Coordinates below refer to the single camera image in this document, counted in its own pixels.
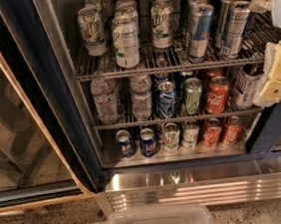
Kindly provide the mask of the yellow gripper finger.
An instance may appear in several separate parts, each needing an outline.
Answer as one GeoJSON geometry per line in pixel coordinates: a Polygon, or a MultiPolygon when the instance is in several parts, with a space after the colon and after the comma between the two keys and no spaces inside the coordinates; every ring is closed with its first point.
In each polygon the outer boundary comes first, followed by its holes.
{"type": "Polygon", "coordinates": [[[278,44],[267,43],[264,54],[264,74],[253,98],[253,103],[262,108],[281,101],[281,41],[278,44]]]}
{"type": "Polygon", "coordinates": [[[272,0],[251,0],[249,10],[254,13],[266,12],[272,8],[272,0]]]}

